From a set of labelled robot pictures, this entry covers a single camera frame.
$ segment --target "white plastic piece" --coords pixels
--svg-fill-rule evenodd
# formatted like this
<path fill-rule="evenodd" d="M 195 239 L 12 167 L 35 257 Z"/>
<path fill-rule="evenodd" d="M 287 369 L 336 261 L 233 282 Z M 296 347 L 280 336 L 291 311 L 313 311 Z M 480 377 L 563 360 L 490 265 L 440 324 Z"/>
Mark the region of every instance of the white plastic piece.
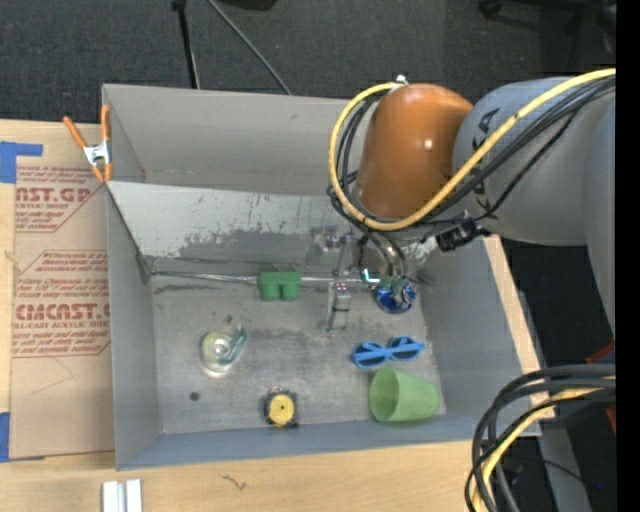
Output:
<path fill-rule="evenodd" d="M 142 481 L 104 482 L 102 512 L 142 512 Z"/>

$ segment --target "green plastic cup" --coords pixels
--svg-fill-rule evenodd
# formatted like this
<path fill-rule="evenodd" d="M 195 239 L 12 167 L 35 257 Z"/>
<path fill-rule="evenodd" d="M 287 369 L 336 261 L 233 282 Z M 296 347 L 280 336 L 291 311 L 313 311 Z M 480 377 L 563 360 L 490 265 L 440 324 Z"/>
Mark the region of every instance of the green plastic cup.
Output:
<path fill-rule="evenodd" d="M 385 367 L 371 380 L 369 406 L 378 421 L 424 420 L 436 412 L 438 403 L 432 382 L 402 370 Z"/>

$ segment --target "metal rod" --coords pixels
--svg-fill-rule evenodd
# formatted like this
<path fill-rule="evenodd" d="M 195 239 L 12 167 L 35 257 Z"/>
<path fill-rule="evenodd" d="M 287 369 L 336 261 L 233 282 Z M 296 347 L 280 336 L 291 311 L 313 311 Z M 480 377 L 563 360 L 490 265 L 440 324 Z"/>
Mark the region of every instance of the metal rod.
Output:
<path fill-rule="evenodd" d="M 200 89 L 200 78 L 198 77 L 198 70 L 196 68 L 196 60 L 193 56 L 193 50 L 191 48 L 191 40 L 189 39 L 189 25 L 187 24 L 187 15 L 185 14 L 185 8 L 187 0 L 172 0 L 171 8 L 178 13 L 178 19 L 180 20 L 180 32 L 182 33 L 182 44 L 184 46 L 184 54 L 187 58 L 187 67 L 189 69 L 189 81 L 191 82 L 192 89 Z"/>

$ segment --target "yellow tape measure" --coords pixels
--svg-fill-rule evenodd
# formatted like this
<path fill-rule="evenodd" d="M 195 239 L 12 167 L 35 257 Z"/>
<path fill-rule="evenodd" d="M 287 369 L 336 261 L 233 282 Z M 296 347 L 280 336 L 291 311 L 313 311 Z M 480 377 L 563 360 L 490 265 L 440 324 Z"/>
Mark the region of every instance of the yellow tape measure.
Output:
<path fill-rule="evenodd" d="M 264 415 L 269 423 L 277 427 L 297 425 L 295 393 L 272 388 L 265 399 Z"/>

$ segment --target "clear plastic object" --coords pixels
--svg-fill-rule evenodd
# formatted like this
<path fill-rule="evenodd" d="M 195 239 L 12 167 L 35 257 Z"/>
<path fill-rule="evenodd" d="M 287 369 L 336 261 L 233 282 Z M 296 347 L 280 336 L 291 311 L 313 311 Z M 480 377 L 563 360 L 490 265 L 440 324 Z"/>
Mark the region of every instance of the clear plastic object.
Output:
<path fill-rule="evenodd" d="M 247 341 L 247 331 L 239 324 L 230 324 L 207 334 L 200 343 L 200 359 L 208 372 L 221 374 L 237 361 Z"/>

